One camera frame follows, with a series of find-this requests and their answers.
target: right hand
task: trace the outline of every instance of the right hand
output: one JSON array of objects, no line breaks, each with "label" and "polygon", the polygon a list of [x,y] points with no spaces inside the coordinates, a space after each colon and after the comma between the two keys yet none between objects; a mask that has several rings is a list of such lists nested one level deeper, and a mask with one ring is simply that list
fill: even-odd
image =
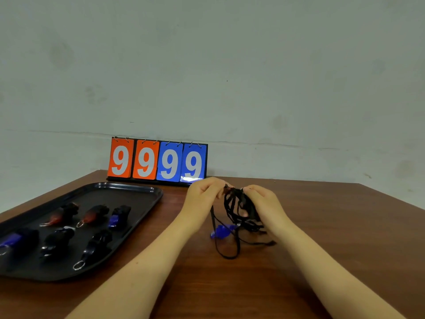
[{"label": "right hand", "polygon": [[274,236],[292,224],[273,191],[250,185],[244,187],[243,192],[252,200],[264,226]]}]

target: black cord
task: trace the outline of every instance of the black cord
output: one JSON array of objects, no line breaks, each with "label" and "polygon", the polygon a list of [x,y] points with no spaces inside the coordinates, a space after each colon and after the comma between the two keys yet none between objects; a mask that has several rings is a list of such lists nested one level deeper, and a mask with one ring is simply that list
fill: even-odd
[{"label": "black cord", "polygon": [[[265,245],[265,246],[273,246],[276,244],[275,241],[270,241],[268,243],[264,242],[249,242],[241,239],[239,237],[239,230],[246,229],[247,231],[251,233],[259,233],[259,234],[266,234],[267,232],[264,230],[261,230],[264,228],[263,225],[259,225],[256,222],[260,222],[260,217],[257,213],[257,210],[255,209],[254,203],[251,201],[251,199],[244,194],[242,189],[236,189],[236,188],[230,188],[227,185],[224,187],[226,194],[224,196],[224,209],[226,210],[227,216],[230,218],[230,220],[235,224],[237,227],[235,230],[231,230],[228,228],[221,220],[219,220],[215,214],[214,214],[214,207],[211,206],[210,214],[211,214],[211,220],[212,220],[212,227],[214,228],[214,241],[215,241],[215,249],[217,252],[224,257],[225,259],[236,259],[239,256],[239,253],[241,252],[241,241],[249,244],[249,245]],[[235,210],[235,204],[236,204],[236,198],[239,199],[237,204],[237,211]],[[247,211],[248,216],[244,217],[239,214],[239,209],[244,209]],[[234,256],[227,256],[222,254],[218,250],[217,246],[217,235],[216,235],[216,226],[215,226],[215,220],[217,220],[221,225],[226,227],[230,233],[235,237],[236,240],[236,254]]]}]

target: black tray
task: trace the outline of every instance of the black tray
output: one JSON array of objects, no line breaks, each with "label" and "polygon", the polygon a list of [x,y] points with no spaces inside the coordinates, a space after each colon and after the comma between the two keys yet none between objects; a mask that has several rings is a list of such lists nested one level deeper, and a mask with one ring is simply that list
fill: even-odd
[{"label": "black tray", "polygon": [[[57,281],[82,274],[109,258],[161,199],[162,195],[162,190],[155,187],[97,182],[80,187],[6,220],[0,223],[0,242],[21,227],[39,230],[40,241],[36,248],[23,257],[13,257],[12,253],[0,256],[0,275],[38,281]],[[41,259],[40,248],[45,237],[56,229],[62,228],[62,226],[39,227],[39,224],[48,221],[53,211],[69,202],[75,202],[79,205],[78,214],[74,216],[73,222],[68,225],[74,228],[91,207],[105,204],[110,210],[103,223],[97,226],[85,224],[76,228],[74,237],[69,241],[66,255],[56,260]],[[80,260],[88,241],[98,231],[108,228],[108,219],[112,211],[123,204],[131,207],[127,227],[122,230],[111,230],[113,239],[108,244],[110,252],[99,262],[75,271],[72,266]]]}]

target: wall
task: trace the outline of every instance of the wall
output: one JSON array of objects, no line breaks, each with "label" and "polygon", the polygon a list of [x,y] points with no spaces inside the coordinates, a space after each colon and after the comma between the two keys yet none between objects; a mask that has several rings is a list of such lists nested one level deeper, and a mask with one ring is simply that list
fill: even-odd
[{"label": "wall", "polygon": [[360,182],[425,208],[425,0],[0,0],[0,211],[207,142],[210,175]]}]

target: wooden table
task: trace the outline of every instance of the wooden table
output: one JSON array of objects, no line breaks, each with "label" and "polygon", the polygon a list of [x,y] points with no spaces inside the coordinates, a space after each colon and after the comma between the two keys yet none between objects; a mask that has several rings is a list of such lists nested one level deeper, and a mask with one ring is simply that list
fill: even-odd
[{"label": "wooden table", "polygon": [[[106,171],[95,171],[0,214],[0,222],[72,189],[105,179]],[[359,184],[225,179],[236,187],[256,183],[273,190],[289,217],[346,269],[407,318],[425,316],[424,210]],[[65,317],[175,218],[187,189],[162,189],[162,201],[98,271],[57,283],[1,277],[0,317]],[[222,201],[214,207],[217,216],[226,221]],[[330,318],[283,248],[242,245],[240,257],[229,261],[215,251],[209,237],[211,230],[207,218],[188,241],[152,317]],[[232,254],[234,241],[228,238],[220,242],[220,249]]]}]

